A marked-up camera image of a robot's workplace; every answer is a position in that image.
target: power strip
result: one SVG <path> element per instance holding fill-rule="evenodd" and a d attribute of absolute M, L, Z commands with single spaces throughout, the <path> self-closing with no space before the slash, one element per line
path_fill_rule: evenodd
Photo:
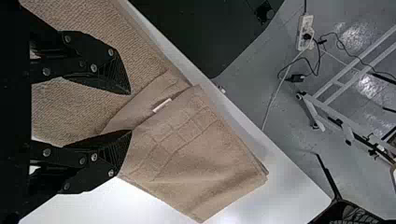
<path fill-rule="evenodd" d="M 305 49 L 313 49 L 315 47 L 311 40 L 303 39 L 303 36 L 309 34 L 314 36 L 315 31 L 312 28 L 314 24 L 314 15 L 303 15 L 299 19 L 298 30 L 297 30 L 297 50 L 303 51 Z"/>

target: floor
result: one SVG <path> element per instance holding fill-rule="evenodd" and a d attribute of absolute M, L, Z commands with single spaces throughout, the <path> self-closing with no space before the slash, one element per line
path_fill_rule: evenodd
<path fill-rule="evenodd" d="M 396 24 L 396 2 L 393 0 L 308 0 L 308 13 L 315 16 L 317 36 L 337 32 L 353 54 L 367 47 Z M 279 80 L 277 72 L 298 53 L 295 34 L 298 17 L 303 13 L 303 1 L 285 0 L 272 23 L 220 76 L 212 79 L 226 90 L 231 99 L 256 125 L 262 120 L 271 95 Z M 367 61 L 396 40 L 385 41 Z M 329 39 L 328 51 L 349 63 L 344 52 Z M 304 54 L 312 63 L 315 50 Z M 391 53 L 376 70 L 396 74 L 396 52 Z M 361 146 L 349 147 L 338 133 L 313 131 L 304 106 L 295 99 L 297 90 L 313 93 L 343 68 L 325 55 L 319 77 L 311 76 L 303 84 L 285 83 L 274 103 L 265 133 L 329 195 L 332 191 L 318 162 L 308 151 L 314 151 L 331 170 L 344 198 L 361 205 L 383 218 L 396 218 L 396 194 L 392 187 L 389 167 L 369 157 Z M 304 63 L 295 64 L 291 73 L 307 73 Z M 396 106 L 396 88 L 375 77 L 365 76 L 332 103 L 332 107 L 363 127 L 384 135 L 396 125 L 396 115 L 380 106 Z"/>

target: bolt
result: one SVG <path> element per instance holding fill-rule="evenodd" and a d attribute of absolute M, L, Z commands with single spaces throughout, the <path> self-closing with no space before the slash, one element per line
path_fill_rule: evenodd
<path fill-rule="evenodd" d="M 109 176 L 109 177 L 113 177 L 113 176 L 114 176 L 114 171 L 113 171 L 113 170 L 110 170 L 110 171 L 108 172 L 108 176 Z"/>
<path fill-rule="evenodd" d="M 27 152 L 30 149 L 29 143 L 23 143 L 21 147 L 21 152 Z"/>
<path fill-rule="evenodd" d="M 43 150 L 43 156 L 44 157 L 50 156 L 50 153 L 51 153 L 50 148 L 46 148 L 46 149 Z"/>
<path fill-rule="evenodd" d="M 79 164 L 83 165 L 83 164 L 85 164 L 86 161 L 87 160 L 85 159 L 85 157 L 83 157 L 83 158 L 79 159 Z"/>
<path fill-rule="evenodd" d="M 108 50 L 108 55 L 110 55 L 110 57 L 113 57 L 113 55 L 114 55 L 114 50 L 113 50 L 113 49 L 109 49 L 109 50 Z"/>
<path fill-rule="evenodd" d="M 79 61 L 79 66 L 80 66 L 80 67 L 85 67 L 85 62 Z"/>
<path fill-rule="evenodd" d="M 50 69 L 49 68 L 43 68 L 43 75 L 48 77 L 50 75 Z"/>
<path fill-rule="evenodd" d="M 296 94 L 296 98 L 297 98 L 297 100 L 299 100 L 299 101 L 303 100 L 303 96 L 302 96 L 300 93 L 297 93 L 297 94 Z"/>
<path fill-rule="evenodd" d="M 64 190 L 70 189 L 70 183 L 65 183 L 64 184 Z"/>
<path fill-rule="evenodd" d="M 70 42 L 72 42 L 72 37 L 70 37 L 70 35 L 66 35 L 64 37 L 64 41 L 66 41 L 66 43 L 70 43 Z"/>
<path fill-rule="evenodd" d="M 93 153 L 93 154 L 91 155 L 91 161 L 97 161 L 97 160 L 98 160 L 98 154 Z"/>
<path fill-rule="evenodd" d="M 266 17 L 268 20 L 271 20 L 274 16 L 275 16 L 275 12 L 273 9 L 270 9 L 269 11 L 267 11 Z"/>
<path fill-rule="evenodd" d="M 98 67 L 96 66 L 96 64 L 91 64 L 91 70 L 95 73 L 98 71 Z"/>

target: towel tag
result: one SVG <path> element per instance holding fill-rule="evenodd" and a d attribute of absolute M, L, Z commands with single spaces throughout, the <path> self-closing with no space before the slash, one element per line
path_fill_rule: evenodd
<path fill-rule="evenodd" d="M 160 111 L 164 106 L 166 106 L 167 104 L 169 104 L 170 102 L 172 102 L 171 98 L 168 98 L 167 100 L 165 100 L 162 104 L 158 105 L 157 107 L 155 107 L 152 112 L 154 113 L 158 113 L 158 111 Z"/>

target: folded towel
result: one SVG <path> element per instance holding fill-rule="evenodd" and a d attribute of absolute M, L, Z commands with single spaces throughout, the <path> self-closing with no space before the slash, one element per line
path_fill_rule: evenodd
<path fill-rule="evenodd" d="M 55 29 L 81 31 L 117 49 L 134 92 L 167 70 L 109 0 L 21 0 L 21 4 Z M 59 147 L 99 134 L 133 98 L 62 78 L 34 85 L 32 96 L 33 135 Z"/>
<path fill-rule="evenodd" d="M 103 133 L 112 133 L 120 129 L 133 130 L 146 119 L 154 115 L 153 108 L 168 98 L 175 98 L 190 86 L 185 80 L 174 76 L 170 71 L 155 78 L 145 89 L 139 92 L 108 123 Z"/>
<path fill-rule="evenodd" d="M 198 222 L 263 185 L 267 170 L 214 108 L 199 86 L 181 93 L 134 129 L 119 177 Z"/>

